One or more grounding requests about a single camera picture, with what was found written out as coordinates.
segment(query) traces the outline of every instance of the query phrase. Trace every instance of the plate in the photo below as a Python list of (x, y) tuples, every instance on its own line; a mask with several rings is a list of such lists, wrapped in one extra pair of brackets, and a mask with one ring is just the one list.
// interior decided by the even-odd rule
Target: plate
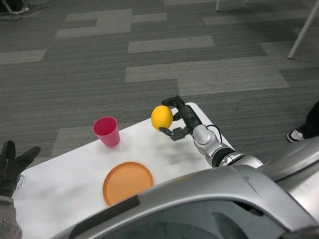
[(125, 162), (113, 168), (103, 183), (103, 197), (111, 206), (154, 185), (154, 179), (144, 165)]

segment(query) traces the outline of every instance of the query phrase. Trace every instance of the yellow lemon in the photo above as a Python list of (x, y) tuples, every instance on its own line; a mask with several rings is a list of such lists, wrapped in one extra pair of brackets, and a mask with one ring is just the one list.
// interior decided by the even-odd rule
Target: yellow lemon
[(169, 128), (173, 122), (173, 113), (167, 106), (157, 106), (151, 116), (152, 125), (158, 131), (160, 127)]

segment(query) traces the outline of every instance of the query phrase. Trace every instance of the white table leg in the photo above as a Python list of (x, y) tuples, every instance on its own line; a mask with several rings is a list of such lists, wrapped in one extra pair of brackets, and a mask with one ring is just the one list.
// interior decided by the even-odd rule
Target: white table leg
[(293, 58), (293, 56), (294, 56), (295, 52), (297, 51), (301, 41), (303, 40), (306, 32), (308, 31), (308, 28), (310, 27), (310, 25), (311, 25), (315, 15), (316, 15), (316, 12), (317, 12), (318, 9), (319, 9), (319, 0), (317, 0), (314, 8), (312, 9), (312, 11), (311, 11), (311, 13), (310, 13), (310, 15), (309, 15), (309, 17), (308, 17), (308, 19), (306, 21), (306, 23), (304, 24), (304, 26), (303, 26), (303, 28), (302, 28), (302, 30), (301, 30), (301, 32), (300, 32), (295, 44), (294, 44), (294, 46), (292, 47), (292, 49), (291, 49), (291, 51), (289, 53), (289, 56), (288, 56), (289, 59)]
[(219, 11), (219, 3), (220, 3), (220, 0), (217, 0), (217, 1), (216, 1), (215, 11)]
[(6, 3), (6, 1), (2, 0), (2, 3), (5, 6), (6, 10), (9, 12), (9, 14), (13, 14), (13, 11), (11, 10), (10, 6)]

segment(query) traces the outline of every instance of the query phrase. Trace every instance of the cup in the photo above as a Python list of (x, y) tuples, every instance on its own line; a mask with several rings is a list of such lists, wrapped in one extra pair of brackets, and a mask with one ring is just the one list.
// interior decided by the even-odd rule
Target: cup
[(120, 142), (118, 123), (113, 117), (98, 119), (93, 125), (93, 132), (107, 147), (114, 147)]

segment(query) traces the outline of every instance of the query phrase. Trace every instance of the sneaker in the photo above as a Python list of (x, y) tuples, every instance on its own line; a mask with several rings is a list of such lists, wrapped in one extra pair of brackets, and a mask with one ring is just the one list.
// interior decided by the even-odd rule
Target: sneaker
[(12, 12), (14, 15), (21, 15), (23, 13), (27, 13), (30, 11), (29, 7), (23, 7), (20, 11), (14, 11)]
[(304, 127), (305, 126), (303, 125), (300, 128), (290, 131), (287, 134), (287, 139), (292, 143), (300, 141), (300, 140), (304, 140), (304, 134), (302, 133)]

